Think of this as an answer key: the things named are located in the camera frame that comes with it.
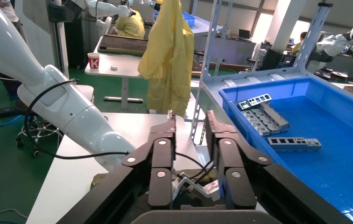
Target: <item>laptop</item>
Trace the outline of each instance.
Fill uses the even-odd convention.
[[[249,40],[249,30],[239,29],[239,38]]]

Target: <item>blue plastic bin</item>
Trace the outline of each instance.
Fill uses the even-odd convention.
[[[251,146],[283,165],[353,219],[353,97],[313,78],[296,78],[219,90],[223,109]],[[275,152],[235,103],[270,94],[270,105],[291,125],[271,137],[317,138],[320,152]]]
[[[189,13],[186,13],[186,12],[182,12],[182,14],[184,15],[184,19],[188,23],[188,25],[190,27],[194,26],[194,20],[196,19],[196,17],[193,15],[190,15]],[[155,21],[156,21],[158,15],[159,15],[159,13],[154,13]]]

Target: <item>green floor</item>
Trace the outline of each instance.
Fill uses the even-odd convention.
[[[220,74],[230,74],[222,69]],[[146,104],[129,104],[128,110],[122,111],[118,102],[104,102],[104,96],[120,96],[121,78],[89,76],[82,70],[71,70],[70,77],[78,78],[79,84],[94,87],[95,105],[102,112],[146,113]],[[129,80],[129,97],[147,98],[148,84],[146,80],[137,78]],[[7,96],[6,89],[0,82],[0,108],[9,107],[14,99]],[[21,123],[0,127],[0,210],[16,209],[28,216],[40,191],[52,158],[47,155],[32,157],[31,146],[24,145],[18,149],[15,138],[22,127]],[[56,151],[56,137],[40,140],[40,145],[48,150]],[[25,223],[13,212],[0,214],[0,220],[19,224]]]

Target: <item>window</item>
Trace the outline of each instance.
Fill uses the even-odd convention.
[[[258,23],[252,36],[252,41],[255,43],[261,43],[266,38],[268,29],[270,28],[271,21],[273,20],[273,15],[262,13],[259,16]]]
[[[270,24],[272,20],[273,20],[273,15],[262,13],[259,16],[258,24],[256,25],[254,35],[252,37],[253,42],[260,43],[264,41],[264,39],[266,38],[267,32],[270,28]],[[300,34],[305,31],[307,32],[309,30],[309,27],[310,27],[309,22],[303,22],[299,20],[296,21],[296,24],[290,35],[290,37],[294,39],[293,40],[294,44],[297,44],[300,42]]]
[[[292,33],[290,34],[290,37],[293,38],[293,43],[297,44],[300,42],[300,34],[302,32],[307,32],[309,30],[310,23],[309,22],[303,22],[303,21],[296,21],[295,27],[292,30]]]

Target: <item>table leg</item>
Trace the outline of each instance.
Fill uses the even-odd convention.
[[[142,98],[128,98],[128,78],[121,78],[121,97],[104,97],[104,101],[121,101],[121,109],[126,110],[128,108],[128,102],[131,103],[143,103]]]
[[[126,110],[128,104],[128,78],[121,79],[121,109]]]

